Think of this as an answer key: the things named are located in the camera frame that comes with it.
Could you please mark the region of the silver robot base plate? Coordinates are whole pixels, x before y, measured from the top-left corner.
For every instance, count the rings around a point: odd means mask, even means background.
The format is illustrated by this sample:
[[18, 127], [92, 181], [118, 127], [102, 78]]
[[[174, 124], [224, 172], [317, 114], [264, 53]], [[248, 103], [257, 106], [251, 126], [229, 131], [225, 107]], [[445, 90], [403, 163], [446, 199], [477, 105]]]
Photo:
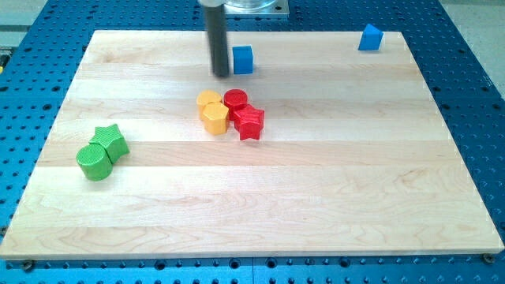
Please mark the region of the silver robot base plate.
[[224, 3], [228, 18], [288, 18], [288, 0], [226, 0]]

